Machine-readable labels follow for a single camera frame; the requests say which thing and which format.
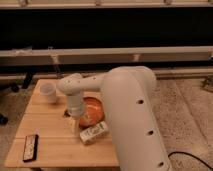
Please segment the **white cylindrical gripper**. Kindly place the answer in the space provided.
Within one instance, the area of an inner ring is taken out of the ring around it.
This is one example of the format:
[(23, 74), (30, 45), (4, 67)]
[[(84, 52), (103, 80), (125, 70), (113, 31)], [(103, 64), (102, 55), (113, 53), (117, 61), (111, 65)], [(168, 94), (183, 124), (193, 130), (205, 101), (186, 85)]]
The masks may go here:
[(67, 111), (71, 117), (79, 118), (84, 114), (83, 95), (70, 95), (67, 97)]

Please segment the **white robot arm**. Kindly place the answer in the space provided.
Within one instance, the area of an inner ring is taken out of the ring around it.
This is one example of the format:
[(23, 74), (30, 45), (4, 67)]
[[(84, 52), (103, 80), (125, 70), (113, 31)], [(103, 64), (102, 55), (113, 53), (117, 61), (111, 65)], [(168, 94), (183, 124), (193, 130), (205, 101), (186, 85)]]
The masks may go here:
[(85, 91), (101, 93), (121, 171), (173, 171), (150, 104), (155, 87), (154, 72), (144, 66), (118, 67), (87, 78), (72, 74), (58, 82), (75, 118), (84, 113)]

